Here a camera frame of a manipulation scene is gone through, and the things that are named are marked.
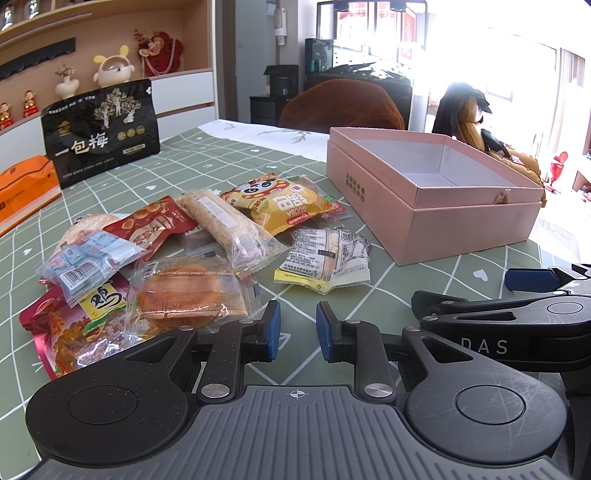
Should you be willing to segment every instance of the white bedsheet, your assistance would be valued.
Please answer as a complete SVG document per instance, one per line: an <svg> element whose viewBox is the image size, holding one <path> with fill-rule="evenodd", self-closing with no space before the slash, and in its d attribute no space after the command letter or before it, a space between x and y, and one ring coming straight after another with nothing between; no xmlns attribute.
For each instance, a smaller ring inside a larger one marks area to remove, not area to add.
<svg viewBox="0 0 591 480"><path fill-rule="evenodd" d="M267 125L242 124L230 120L214 120L199 128L213 137L250 143L326 162L326 143L329 139L326 134Z"/></svg>

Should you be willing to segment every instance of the chair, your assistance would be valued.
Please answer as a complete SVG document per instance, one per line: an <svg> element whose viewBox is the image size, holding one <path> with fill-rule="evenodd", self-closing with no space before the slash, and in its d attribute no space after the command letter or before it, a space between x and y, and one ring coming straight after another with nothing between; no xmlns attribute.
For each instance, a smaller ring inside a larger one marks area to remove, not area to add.
<svg viewBox="0 0 591 480"><path fill-rule="evenodd" d="M283 109L279 127L325 134L330 127L405 129L383 88L349 79L328 80L299 94Z"/></svg>

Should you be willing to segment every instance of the red figurine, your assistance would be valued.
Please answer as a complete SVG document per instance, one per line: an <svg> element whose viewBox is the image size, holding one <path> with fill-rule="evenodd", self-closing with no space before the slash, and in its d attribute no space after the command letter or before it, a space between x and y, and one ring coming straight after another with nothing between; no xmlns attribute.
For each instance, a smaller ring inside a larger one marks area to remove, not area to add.
<svg viewBox="0 0 591 480"><path fill-rule="evenodd" d="M24 108L23 117L28 117L39 111L37 102L35 101L35 94L32 91L27 90L25 92L25 96L22 99L22 107Z"/></svg>
<svg viewBox="0 0 591 480"><path fill-rule="evenodd" d="M10 105L6 102L0 103L0 130L10 127L14 122L10 114Z"/></svg>

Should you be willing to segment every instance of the blue gripper pad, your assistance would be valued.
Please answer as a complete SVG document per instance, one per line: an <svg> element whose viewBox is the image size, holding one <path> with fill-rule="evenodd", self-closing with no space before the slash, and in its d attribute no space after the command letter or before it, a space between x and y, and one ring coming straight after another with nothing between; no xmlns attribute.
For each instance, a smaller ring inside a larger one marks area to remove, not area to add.
<svg viewBox="0 0 591 480"><path fill-rule="evenodd" d="M316 306L316 333L318 335L320 349L322 350L322 356L324 357L324 360L330 362L333 356L330 322L320 307L320 303Z"/></svg>
<svg viewBox="0 0 591 480"><path fill-rule="evenodd" d="M267 343L267 355L269 360L277 358L279 351L279 334L281 331L281 305L279 302L275 304L275 308L271 313L271 321L269 322L269 342Z"/></svg>
<svg viewBox="0 0 591 480"><path fill-rule="evenodd" d="M549 268L510 268L505 273L505 287L509 290L546 293L561 286L560 279Z"/></svg>

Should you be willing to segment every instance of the heart pattern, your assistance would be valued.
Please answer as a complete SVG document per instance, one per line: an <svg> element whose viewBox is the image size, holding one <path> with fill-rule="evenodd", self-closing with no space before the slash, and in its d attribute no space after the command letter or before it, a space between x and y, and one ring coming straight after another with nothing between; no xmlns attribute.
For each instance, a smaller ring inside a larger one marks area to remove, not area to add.
<svg viewBox="0 0 591 480"><path fill-rule="evenodd" d="M488 275L486 275L486 272L483 269L472 272L472 275L474 275L476 278L480 278L481 280L488 281Z"/></svg>

